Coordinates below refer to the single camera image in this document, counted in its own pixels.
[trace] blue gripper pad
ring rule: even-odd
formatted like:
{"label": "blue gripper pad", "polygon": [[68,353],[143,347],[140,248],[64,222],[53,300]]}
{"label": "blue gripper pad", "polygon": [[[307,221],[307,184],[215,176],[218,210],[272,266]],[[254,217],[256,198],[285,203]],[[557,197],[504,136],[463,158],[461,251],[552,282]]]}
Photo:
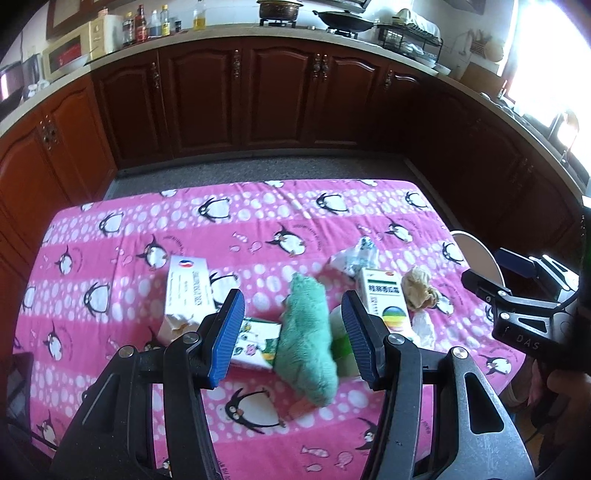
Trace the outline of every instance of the blue gripper pad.
{"label": "blue gripper pad", "polygon": [[232,352],[244,320],[244,308],[244,295],[233,288],[217,313],[215,322],[222,322],[222,325],[212,349],[212,365],[208,375],[211,388],[217,387],[228,373]]}
{"label": "blue gripper pad", "polygon": [[361,378],[371,389],[382,390],[386,363],[384,339],[389,334],[388,328],[381,318],[368,315],[355,290],[343,294],[341,314]]}

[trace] brown pot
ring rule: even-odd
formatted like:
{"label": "brown pot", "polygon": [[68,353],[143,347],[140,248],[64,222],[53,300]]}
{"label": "brown pot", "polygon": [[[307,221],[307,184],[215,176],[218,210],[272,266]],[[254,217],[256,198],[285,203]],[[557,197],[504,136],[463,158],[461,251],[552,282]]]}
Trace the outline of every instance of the brown pot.
{"label": "brown pot", "polygon": [[266,20],[294,21],[297,13],[303,5],[299,2],[287,0],[258,0],[259,17]]}

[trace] screw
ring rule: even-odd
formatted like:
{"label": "screw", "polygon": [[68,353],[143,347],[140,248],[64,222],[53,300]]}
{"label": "screw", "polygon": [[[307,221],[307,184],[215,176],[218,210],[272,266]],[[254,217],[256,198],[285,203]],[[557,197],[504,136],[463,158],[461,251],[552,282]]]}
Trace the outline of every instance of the screw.
{"label": "screw", "polygon": [[196,343],[199,341],[199,334],[197,332],[187,332],[183,335],[183,343]]}
{"label": "screw", "polygon": [[468,350],[466,350],[462,346],[455,346],[452,349],[452,353],[453,353],[454,356],[456,356],[458,358],[461,358],[461,359],[468,358]]}
{"label": "screw", "polygon": [[390,333],[388,335],[388,342],[392,345],[402,345],[404,343],[404,337],[398,333]]}
{"label": "screw", "polygon": [[129,358],[133,354],[134,354],[134,348],[131,345],[125,345],[119,349],[119,356],[121,358]]}

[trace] green cloth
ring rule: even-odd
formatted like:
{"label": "green cloth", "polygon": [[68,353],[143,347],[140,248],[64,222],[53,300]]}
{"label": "green cloth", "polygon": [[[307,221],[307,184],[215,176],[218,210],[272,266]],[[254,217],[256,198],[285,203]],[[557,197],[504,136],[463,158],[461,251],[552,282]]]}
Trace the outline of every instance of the green cloth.
{"label": "green cloth", "polygon": [[291,279],[275,372],[318,407],[330,404],[339,387],[330,354],[329,308],[324,285],[299,273]]}

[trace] cabinet handle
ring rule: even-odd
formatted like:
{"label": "cabinet handle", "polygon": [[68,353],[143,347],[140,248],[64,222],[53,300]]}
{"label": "cabinet handle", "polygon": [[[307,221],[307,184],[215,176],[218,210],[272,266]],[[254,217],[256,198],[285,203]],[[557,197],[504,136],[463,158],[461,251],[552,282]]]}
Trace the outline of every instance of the cabinet handle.
{"label": "cabinet handle", "polygon": [[418,80],[415,77],[409,77],[408,75],[397,75],[394,74],[394,78],[400,80],[401,82],[413,82],[418,83]]}
{"label": "cabinet handle", "polygon": [[384,90],[388,90],[390,88],[390,85],[392,85],[393,74],[394,72],[392,70],[388,71],[388,74],[386,75],[386,81],[384,82]]}
{"label": "cabinet handle", "polygon": [[57,143],[57,130],[56,130],[56,127],[53,125],[53,122],[51,121],[51,118],[49,118],[49,115],[46,115],[45,116],[45,120],[47,122],[49,136],[50,136],[52,142],[54,142],[56,144]]}
{"label": "cabinet handle", "polygon": [[43,120],[41,120],[39,122],[39,126],[41,127],[41,131],[43,133],[43,143],[45,144],[45,148],[47,149],[47,151],[51,150],[51,139],[50,139],[50,134],[47,131],[47,126],[43,123]]}
{"label": "cabinet handle", "polygon": [[324,55],[322,57],[322,80],[326,80],[329,77],[329,57]]}
{"label": "cabinet handle", "polygon": [[232,62],[232,73],[234,78],[238,78],[240,76],[240,52],[238,50],[234,50],[234,60]]}
{"label": "cabinet handle", "polygon": [[320,73],[320,54],[317,53],[314,57],[314,65],[312,66],[312,76],[318,78]]}
{"label": "cabinet handle", "polygon": [[152,62],[152,80],[154,81],[154,88],[156,90],[160,90],[160,74],[158,72],[158,67],[156,66],[156,62]]}

